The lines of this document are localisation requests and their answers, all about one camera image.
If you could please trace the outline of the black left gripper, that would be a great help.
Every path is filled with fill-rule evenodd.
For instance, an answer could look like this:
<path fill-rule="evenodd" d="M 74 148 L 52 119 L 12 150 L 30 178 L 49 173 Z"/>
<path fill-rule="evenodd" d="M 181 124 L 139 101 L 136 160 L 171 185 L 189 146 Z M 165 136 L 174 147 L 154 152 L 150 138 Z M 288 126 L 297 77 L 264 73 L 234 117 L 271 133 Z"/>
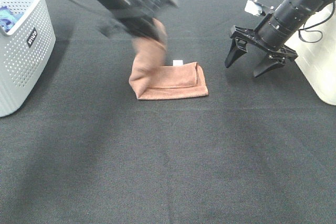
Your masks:
<path fill-rule="evenodd" d="M 101 3 L 125 30 L 135 36 L 162 40 L 154 24 L 157 14 L 166 7 L 178 7 L 178 0 L 102 0 Z"/>

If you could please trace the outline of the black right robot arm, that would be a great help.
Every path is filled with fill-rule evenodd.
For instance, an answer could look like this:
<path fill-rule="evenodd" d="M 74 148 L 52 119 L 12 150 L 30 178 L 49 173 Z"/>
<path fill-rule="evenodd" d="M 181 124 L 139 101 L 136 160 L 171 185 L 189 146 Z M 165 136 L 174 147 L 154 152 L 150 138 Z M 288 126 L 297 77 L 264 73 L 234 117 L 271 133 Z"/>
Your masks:
<path fill-rule="evenodd" d="M 247 53 L 247 44 L 252 44 L 266 52 L 254 70 L 254 77 L 282 68 L 287 59 L 293 61 L 298 56 L 295 50 L 285 45 L 287 40 L 295 32 L 303 30 L 303 25 L 313 14 L 334 3 L 335 0 L 284 0 L 276 9 L 272 9 L 253 1 L 261 9 L 263 19 L 254 29 L 231 28 L 232 45 L 225 59 L 225 67 L 230 67 Z"/>

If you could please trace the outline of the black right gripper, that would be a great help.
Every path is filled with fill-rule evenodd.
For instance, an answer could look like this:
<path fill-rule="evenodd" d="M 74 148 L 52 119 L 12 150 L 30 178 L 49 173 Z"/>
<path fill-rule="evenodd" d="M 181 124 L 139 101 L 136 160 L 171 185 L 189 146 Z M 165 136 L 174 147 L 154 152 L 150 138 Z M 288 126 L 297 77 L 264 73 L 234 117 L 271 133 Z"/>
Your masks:
<path fill-rule="evenodd" d="M 282 68 L 285 65 L 285 59 L 294 61 L 298 57 L 295 50 L 284 44 L 272 46 L 266 43 L 255 29 L 234 25 L 230 29 L 230 38 L 232 44 L 224 62 L 226 68 L 229 68 L 237 59 L 247 53 L 247 44 L 252 44 L 266 52 L 266 56 L 253 71 L 255 78 L 266 72 Z"/>

